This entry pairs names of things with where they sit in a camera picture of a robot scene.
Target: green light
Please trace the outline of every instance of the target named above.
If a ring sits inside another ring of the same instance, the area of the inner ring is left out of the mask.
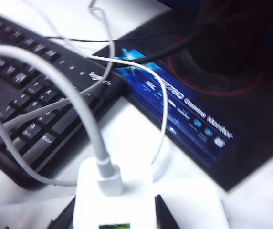
[[[130,224],[103,225],[99,229],[130,229]]]

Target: white cable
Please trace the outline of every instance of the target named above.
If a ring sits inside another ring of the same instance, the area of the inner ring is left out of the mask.
[[[95,11],[95,10],[101,11],[102,16],[103,16],[103,20],[104,20],[104,23],[105,23],[105,27],[107,29],[107,33],[109,34],[109,36],[111,36],[110,35],[111,34],[110,26],[109,26],[109,23],[108,23],[108,21],[106,19],[105,12],[101,8],[98,8],[98,7],[94,8],[94,3],[95,2],[96,2],[96,0],[91,0],[90,1],[89,9],[92,9],[91,11]],[[130,65],[130,66],[138,67],[138,68],[141,68],[141,69],[151,73],[158,80],[158,82],[159,82],[159,84],[161,86],[162,95],[163,95],[163,115],[162,115],[161,129],[160,129],[161,130],[160,143],[159,143],[159,146],[158,146],[158,149],[157,149],[155,155],[152,158],[151,163],[153,164],[156,161],[156,159],[157,159],[157,157],[159,155],[159,152],[161,150],[161,147],[163,145],[163,140],[164,140],[165,131],[166,131],[166,125],[167,125],[167,117],[168,117],[168,96],[167,96],[167,91],[166,91],[165,85],[164,85],[161,77],[158,74],[156,74],[153,70],[151,70],[151,69],[149,69],[149,68],[147,68],[147,67],[145,67],[143,65],[140,65],[138,63],[134,63],[134,62],[130,62],[130,61],[124,61],[124,60],[115,60],[115,59],[110,59],[110,58],[100,57],[100,56],[94,56],[94,55],[89,55],[89,54],[83,52],[82,50],[78,49],[77,46],[68,37],[61,35],[60,32],[57,30],[57,28],[50,21],[50,19],[46,15],[44,15],[40,11],[40,9],[36,8],[35,6],[33,6],[33,7],[34,7],[34,9],[36,11],[38,11],[38,13],[40,13],[40,15],[43,16],[45,21],[49,24],[49,26],[56,33],[56,35],[61,37],[65,41],[65,43],[69,47],[71,47],[75,52],[77,52],[78,54],[83,55],[85,57],[88,57],[90,59],[94,59],[94,60],[113,62],[113,63],[122,63],[122,64]]]
[[[89,57],[91,59],[95,59],[95,60],[100,60],[100,61],[106,61],[106,62],[113,62],[113,63],[122,63],[122,64],[126,64],[126,65],[130,65],[130,66],[134,66],[134,67],[138,67],[138,68],[141,68],[147,72],[149,72],[150,74],[152,74],[159,82],[160,86],[161,86],[161,89],[162,89],[162,95],[163,95],[163,115],[162,115],[162,123],[161,123],[161,138],[160,138],[160,143],[159,143],[159,146],[158,146],[158,149],[152,159],[152,163],[155,162],[156,158],[158,157],[159,155],[159,152],[160,152],[160,149],[161,149],[161,146],[163,144],[163,140],[164,140],[164,136],[165,136],[165,131],[166,131],[166,125],[167,125],[167,117],[168,117],[168,96],[167,96],[167,91],[166,91],[166,88],[165,88],[165,85],[162,81],[162,79],[160,78],[160,76],[155,73],[153,70],[141,65],[141,64],[138,64],[138,63],[134,63],[134,62],[130,62],[130,61],[124,61],[124,60],[116,60],[116,59],[110,59],[110,58],[106,58],[106,57],[99,57],[99,56],[94,56],[94,55],[88,55],[86,53],[84,53],[83,51],[81,51],[80,49],[78,49],[75,44],[73,42],[71,42],[67,37],[65,36],[62,36],[57,28],[53,25],[53,23],[49,20],[48,17],[46,17],[38,8],[34,7],[34,9],[36,11],[38,11],[38,13],[40,13],[40,15],[42,15],[42,17],[45,19],[45,21],[49,24],[49,26],[53,29],[53,31],[56,33],[56,35],[58,35],[59,37],[62,37],[63,40],[65,41],[65,43],[70,46],[75,52],[79,53],[80,55],[84,55],[86,57]],[[50,107],[53,107],[54,109],[56,109],[57,105],[53,105],[51,104]],[[38,109],[38,112],[36,111],[33,111],[33,114],[23,114],[13,120],[10,120],[8,121],[7,123],[5,123],[4,125],[6,126],[6,128],[12,128],[14,127],[14,125],[16,125],[17,123],[20,123],[20,121],[29,121],[41,114],[44,114],[45,112],[47,112],[48,109],[44,109],[43,108],[39,108]]]
[[[97,164],[99,165],[99,170],[101,172],[101,176],[110,177],[113,175],[113,167],[110,161],[109,154],[105,149],[105,145],[100,134],[100,131],[97,127],[96,120],[94,119],[91,110],[84,102],[83,98],[80,96],[78,91],[74,88],[74,86],[70,83],[70,81],[54,66],[49,64],[44,59],[38,57],[37,55],[26,51],[24,49],[0,45],[0,56],[6,56],[18,60],[23,60],[29,65],[34,66],[40,72],[45,74],[53,81],[55,85],[63,92],[63,94],[70,99],[73,107],[76,109],[76,112],[81,118],[83,125],[85,126],[89,138],[94,146],[94,153],[96,156]],[[56,186],[75,186],[76,182],[63,182],[48,179],[37,174],[22,158],[14,144],[12,143],[9,135],[6,132],[6,129],[0,122],[0,135],[3,138],[8,150],[12,153],[13,157],[19,163],[19,165],[34,179],[43,182],[49,185]]]
[[[43,11],[38,8],[36,5],[34,5],[31,1],[29,0],[21,0],[23,3],[25,3],[30,9],[34,9],[45,21],[46,23],[50,26],[50,28],[56,33],[56,34],[60,34],[60,32],[58,31],[57,27],[54,26],[54,24],[52,23],[52,21],[46,16],[45,13],[43,13]],[[100,8],[98,8],[98,10],[100,10],[102,12],[102,16],[103,16],[103,22],[104,22],[104,25],[106,26],[106,30],[107,30],[107,35],[108,35],[108,39],[109,39],[109,49],[110,49],[110,54],[109,54],[109,57],[110,58],[114,58],[115,57],[115,52],[116,52],[116,48],[115,48],[115,42],[114,40],[112,39],[112,36],[111,36],[111,30],[110,30],[110,27],[108,26],[108,23],[107,23],[107,18],[106,18],[106,15],[104,13],[104,11]],[[96,88],[97,86],[99,86],[104,80],[107,79],[108,75],[110,74],[111,72],[111,69],[112,69],[112,63],[109,62],[106,66],[106,69],[104,71],[104,74],[102,76],[102,78],[96,82],[95,84],[93,84],[91,86],[91,90],[93,90],[94,88]]]
[[[93,0],[91,2],[91,4],[88,6],[88,9],[89,11],[92,13],[92,15],[95,16],[95,14],[93,13],[94,11],[99,11],[101,12],[102,16],[103,16],[103,24],[105,26],[105,29],[106,29],[106,32],[107,32],[107,36],[108,36],[108,40],[109,40],[109,58],[113,59],[116,55],[116,44],[114,42],[114,40],[112,39],[112,33],[111,33],[111,28],[110,28],[110,25],[108,23],[108,19],[107,19],[107,16],[106,16],[106,13],[104,12],[103,9],[99,8],[99,7],[94,7],[94,3],[96,2],[96,0]],[[111,72],[111,69],[112,69],[112,65],[113,63],[112,62],[109,62],[107,64],[107,67],[105,69],[105,72],[103,74],[103,79],[105,80],[107,78],[107,76],[110,74]]]

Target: keyboard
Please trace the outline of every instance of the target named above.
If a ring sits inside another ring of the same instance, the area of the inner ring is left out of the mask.
[[[105,68],[0,17],[0,44],[29,50],[50,62],[83,90],[99,80]],[[123,94],[125,81],[116,73],[85,96],[97,120]],[[34,67],[20,60],[0,57],[0,119],[7,122],[64,98],[60,90]],[[88,137],[72,106],[47,112],[9,130],[13,143],[24,160],[39,174],[53,178],[78,153],[74,147]],[[0,137],[0,169],[19,186],[38,189],[34,180],[18,165]]]

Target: black cable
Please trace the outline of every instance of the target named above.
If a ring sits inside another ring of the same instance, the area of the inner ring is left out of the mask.
[[[121,38],[121,39],[114,40],[114,41],[115,42],[127,42],[127,41],[149,39],[149,38],[154,38],[154,37],[158,37],[158,36],[169,35],[172,33],[179,33],[179,32],[183,32],[183,31],[188,31],[190,29],[197,28],[197,27],[203,27],[203,26],[221,24],[221,23],[228,23],[228,22],[235,22],[235,21],[240,21],[240,20],[246,20],[249,18],[260,17],[260,16],[263,16],[263,15],[262,14],[250,15],[250,14],[246,14],[246,13],[245,14],[237,14],[237,15],[229,16],[226,19],[218,19],[218,20],[210,19],[207,21],[203,21],[201,23],[187,24],[187,25],[177,27],[172,30],[161,31],[161,32],[157,32],[157,33],[148,34],[145,36]],[[47,39],[62,39],[62,37],[51,37],[51,36],[46,37],[46,38]],[[84,39],[77,39],[77,38],[70,38],[70,40],[76,41],[76,42],[93,42],[93,43],[107,43],[107,42],[109,42],[108,40],[84,40]]]
[[[205,26],[211,26],[211,25],[215,25],[215,24],[220,24],[220,23],[227,23],[227,22],[235,22],[235,21],[240,21],[240,20],[245,20],[245,19],[249,19],[249,18],[254,18],[254,17],[262,17],[265,16],[263,14],[249,14],[247,12],[245,12],[244,14],[237,14],[237,15],[231,15],[226,19],[212,19],[209,18],[207,21],[203,21],[201,23],[194,23],[194,24],[190,24],[190,25],[185,25],[184,27],[181,28],[176,28],[175,30],[172,31],[164,31],[164,32],[159,32],[156,34],[151,34],[151,35],[146,35],[146,36],[139,36],[139,37],[132,37],[132,38],[121,38],[119,40],[114,40],[115,42],[123,42],[123,41],[132,41],[132,40],[139,40],[139,39],[146,39],[146,38],[152,38],[154,36],[161,36],[161,35],[167,35],[170,33],[174,33],[174,32],[182,32],[184,30],[188,30],[190,28],[198,28],[198,27],[205,27]],[[169,46],[155,54],[152,54],[150,56],[147,57],[143,57],[143,58],[138,58],[138,59],[134,59],[134,60],[129,60],[131,62],[135,62],[135,63],[139,63],[139,64],[143,64],[143,63],[147,63],[147,62],[151,62],[151,61],[155,61],[159,58],[165,57],[169,54],[172,54],[173,52],[185,47],[189,42],[191,42],[200,32],[202,29],[197,29],[192,31],[188,37],[186,37],[185,39],[183,39],[182,41],[178,42],[175,45]],[[50,39],[62,39],[61,37],[47,37]],[[82,40],[82,39],[71,39],[72,41],[80,41],[80,42],[109,42],[109,41],[94,41],[94,40]],[[113,67],[114,68],[119,68],[119,67],[124,67],[126,66],[125,64],[119,64],[119,63],[114,63]]]
[[[201,33],[201,29],[195,30],[193,32],[191,32],[188,37],[184,38],[183,40],[181,40],[180,42],[178,42],[177,44],[174,44],[172,46],[169,46],[159,52],[156,52],[150,56],[146,56],[146,57],[142,57],[142,58],[138,58],[138,59],[134,59],[134,60],[129,60],[131,62],[134,63],[139,63],[139,64],[143,64],[143,63],[147,63],[147,62],[151,62],[151,61],[155,61],[159,58],[165,57],[169,54],[172,54],[173,52],[185,47],[188,43],[190,43],[194,38],[197,37],[197,35],[199,35]],[[124,67],[126,66],[125,64],[119,64],[119,63],[115,63],[113,65],[114,68],[119,68],[119,67]]]

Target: white desk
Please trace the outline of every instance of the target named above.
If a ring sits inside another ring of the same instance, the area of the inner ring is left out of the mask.
[[[88,2],[89,0],[36,0],[34,4],[50,15],[63,34],[74,38],[105,40],[101,22],[86,10]],[[106,10],[114,38],[119,38],[168,10],[155,0],[99,0],[98,5]],[[55,35],[45,21],[20,0],[0,0],[0,15],[38,34]],[[104,46],[88,43],[79,45],[89,53],[94,53]],[[112,154],[137,154],[144,150],[152,153],[157,147],[159,130],[124,98],[115,104],[100,125],[106,146]],[[82,150],[83,152],[60,173],[58,179],[77,179],[79,164],[92,154],[91,146]],[[161,181],[187,177],[209,178],[168,138],[165,139],[162,153],[168,155],[169,164]],[[225,193],[221,188],[219,191],[229,214],[230,228],[273,229],[273,159],[230,192]],[[52,186],[39,191],[27,191],[0,171],[0,206],[73,196],[74,193],[74,187]]]

